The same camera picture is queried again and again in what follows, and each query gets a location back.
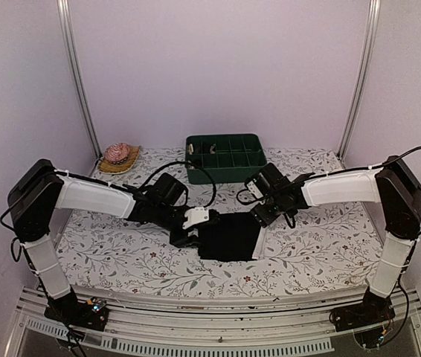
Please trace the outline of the black white-banded underwear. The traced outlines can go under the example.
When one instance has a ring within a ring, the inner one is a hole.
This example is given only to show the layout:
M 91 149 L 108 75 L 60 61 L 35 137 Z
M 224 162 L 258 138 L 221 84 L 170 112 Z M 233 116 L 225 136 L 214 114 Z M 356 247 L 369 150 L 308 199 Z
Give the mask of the black white-banded underwear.
M 251 213 L 226 213 L 216 224 L 199 229 L 198 255 L 220 262 L 252 261 L 261 232 Z

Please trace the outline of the green divided storage box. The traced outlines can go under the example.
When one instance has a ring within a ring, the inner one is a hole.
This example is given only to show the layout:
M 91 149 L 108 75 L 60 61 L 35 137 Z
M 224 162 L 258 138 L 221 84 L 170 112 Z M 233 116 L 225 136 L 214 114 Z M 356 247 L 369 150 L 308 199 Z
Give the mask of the green divided storage box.
M 216 154 L 202 152 L 204 142 L 216 143 Z M 260 139 L 252 133 L 191 135 L 185 141 L 187 177 L 191 184 L 241 183 L 267 164 Z

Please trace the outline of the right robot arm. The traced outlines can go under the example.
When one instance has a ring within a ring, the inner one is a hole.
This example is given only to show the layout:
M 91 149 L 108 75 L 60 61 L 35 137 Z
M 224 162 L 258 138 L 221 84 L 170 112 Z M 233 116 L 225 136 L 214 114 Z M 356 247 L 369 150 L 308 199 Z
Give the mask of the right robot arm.
M 359 318 L 363 324 L 393 316 L 391 294 L 421 233 L 421 184 L 402 158 L 391 156 L 373 166 L 304 173 L 294 179 L 267 164 L 245 180 L 245 188 L 257 202 L 251 214 L 264 228 L 281 216 L 293 225 L 300 211 L 324 205 L 355 202 L 377 207 L 385 235 L 376 272 L 361 302 L 332 314 L 338 321 Z

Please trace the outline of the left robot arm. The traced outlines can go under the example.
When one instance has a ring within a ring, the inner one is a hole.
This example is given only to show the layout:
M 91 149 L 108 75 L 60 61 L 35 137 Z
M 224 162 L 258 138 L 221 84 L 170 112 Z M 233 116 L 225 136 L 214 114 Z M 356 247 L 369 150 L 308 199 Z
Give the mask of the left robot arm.
M 65 231 L 72 213 L 92 212 L 140 224 L 151 223 L 170 234 L 188 237 L 198 225 L 208 222 L 207 207 L 177 205 L 186 187 L 169 175 L 154 185 L 139 187 L 80 176 L 57 169 L 41 158 L 20 178 L 7 196 L 11 230 L 37 276 L 55 312 L 66 322 L 78 322 L 83 307 L 57 256 L 57 239 L 51 232 L 58 223 L 58 234 Z

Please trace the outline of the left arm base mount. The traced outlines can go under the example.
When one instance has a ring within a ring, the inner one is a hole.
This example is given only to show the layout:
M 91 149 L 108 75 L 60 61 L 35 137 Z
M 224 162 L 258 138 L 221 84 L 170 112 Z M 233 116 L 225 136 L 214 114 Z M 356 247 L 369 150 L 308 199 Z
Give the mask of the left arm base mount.
M 58 299 L 51 298 L 44 316 L 62 323 L 65 327 L 82 327 L 103 332 L 109 310 L 102 307 L 96 311 L 93 304 L 80 302 L 74 295 L 66 295 Z

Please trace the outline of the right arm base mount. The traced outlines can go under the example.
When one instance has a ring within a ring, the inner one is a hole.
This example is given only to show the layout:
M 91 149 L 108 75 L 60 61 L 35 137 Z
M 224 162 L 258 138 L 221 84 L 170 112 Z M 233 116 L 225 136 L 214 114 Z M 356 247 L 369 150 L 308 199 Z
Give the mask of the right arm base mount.
M 341 332 L 389 321 L 395 316 L 389 297 L 368 294 L 360 303 L 332 309 L 329 321 L 337 332 Z

